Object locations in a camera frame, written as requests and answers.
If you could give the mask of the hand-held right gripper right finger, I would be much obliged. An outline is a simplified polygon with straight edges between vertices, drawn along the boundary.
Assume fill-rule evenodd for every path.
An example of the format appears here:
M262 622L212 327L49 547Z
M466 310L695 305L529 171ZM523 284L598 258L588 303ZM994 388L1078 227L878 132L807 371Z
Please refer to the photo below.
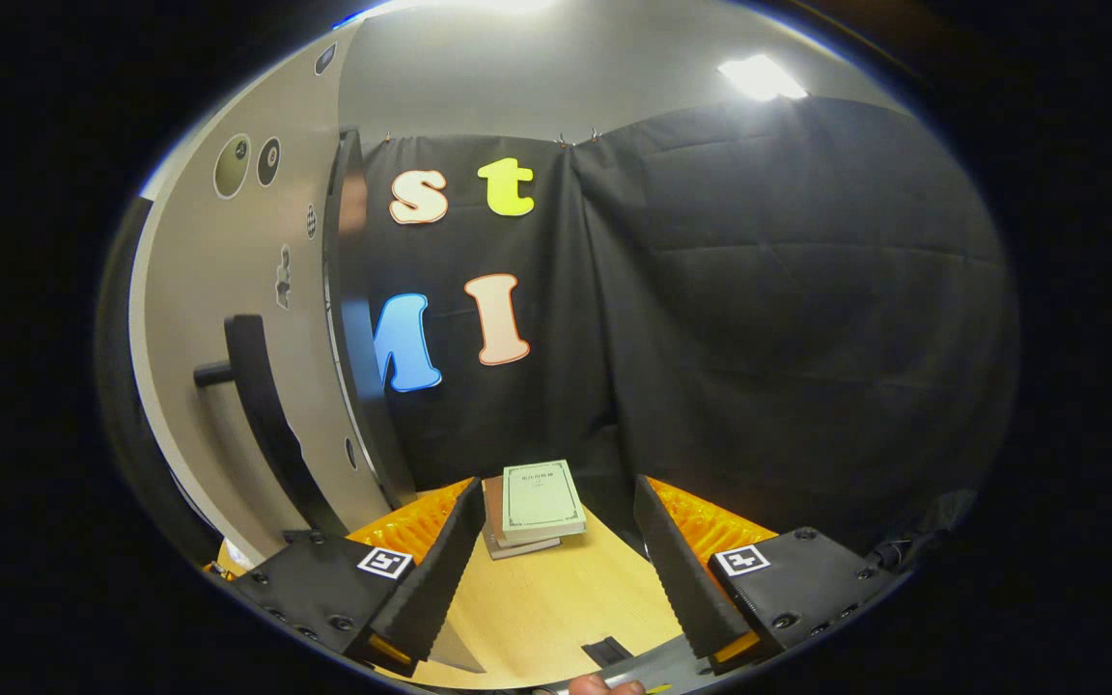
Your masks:
M897 575L813 527L778 534L636 476L632 514L693 655L724 674L826 636Z

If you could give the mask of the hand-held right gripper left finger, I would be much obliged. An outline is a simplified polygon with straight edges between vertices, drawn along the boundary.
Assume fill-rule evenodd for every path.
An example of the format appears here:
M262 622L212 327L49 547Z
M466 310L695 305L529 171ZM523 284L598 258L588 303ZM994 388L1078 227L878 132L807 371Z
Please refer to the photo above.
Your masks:
M358 532L300 532L231 589L301 639L413 676L449 615L486 522L481 479L445 486Z

